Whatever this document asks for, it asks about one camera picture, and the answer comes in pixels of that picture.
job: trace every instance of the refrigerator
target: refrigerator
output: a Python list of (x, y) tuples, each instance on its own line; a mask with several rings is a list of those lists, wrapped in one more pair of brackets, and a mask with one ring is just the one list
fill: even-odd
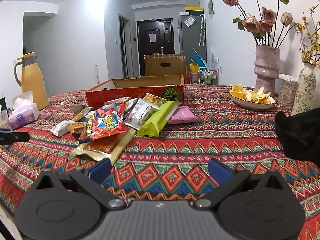
[(201, 16), (193, 16), (196, 21), (191, 25), (185, 25), (184, 21), (188, 19), (188, 15), (179, 16), (179, 39), (180, 39), (180, 53), (187, 53), (188, 57), (196, 55), (195, 51), (198, 52), (199, 56), (207, 61), (207, 40), (203, 46), (203, 37), (200, 41), (200, 30), (201, 30)]

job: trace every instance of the patterned tablecloth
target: patterned tablecloth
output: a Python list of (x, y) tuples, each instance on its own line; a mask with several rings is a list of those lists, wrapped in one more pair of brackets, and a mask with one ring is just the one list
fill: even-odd
[[(196, 199), (215, 188), (208, 162), (217, 158), (231, 168), (252, 173), (278, 169), (303, 206), (307, 221), (300, 240), (320, 239), (320, 176), (312, 162), (287, 159), (274, 132), (277, 105), (267, 112), (245, 110), (229, 98), (226, 86), (185, 86), (184, 103), (199, 117), (197, 123), (167, 125), (160, 138), (131, 140), (103, 183), (109, 191), (130, 199)], [(39, 172), (68, 172), (94, 161), (71, 154), (78, 141), (49, 130), (70, 120), (71, 107), (85, 104), (83, 91), (50, 98), (39, 119), (19, 129), (30, 133), (28, 143), (0, 147), (0, 198), (14, 213)]]

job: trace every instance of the brown door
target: brown door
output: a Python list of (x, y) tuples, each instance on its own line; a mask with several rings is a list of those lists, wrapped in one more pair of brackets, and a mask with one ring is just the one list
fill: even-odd
[(137, 22), (140, 74), (145, 76), (144, 56), (174, 53), (172, 18)]

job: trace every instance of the yellow thermos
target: yellow thermos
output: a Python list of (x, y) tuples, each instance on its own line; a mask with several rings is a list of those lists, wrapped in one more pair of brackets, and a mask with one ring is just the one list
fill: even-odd
[[(39, 110), (49, 105), (47, 93), (45, 92), (41, 70), (36, 62), (35, 53), (31, 52), (22, 57), (14, 66), (14, 76), (23, 93), (32, 91), (33, 102), (37, 104)], [(17, 77), (17, 65), (22, 64), (21, 81)]]

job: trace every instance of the thermos handle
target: thermos handle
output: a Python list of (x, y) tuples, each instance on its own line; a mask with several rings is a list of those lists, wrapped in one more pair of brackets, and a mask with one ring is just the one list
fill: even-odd
[(21, 82), (17, 77), (17, 65), (21, 65), (21, 64), (22, 64), (22, 61), (14, 65), (14, 77), (16, 78), (16, 82), (18, 83), (19, 86), (21, 86)]

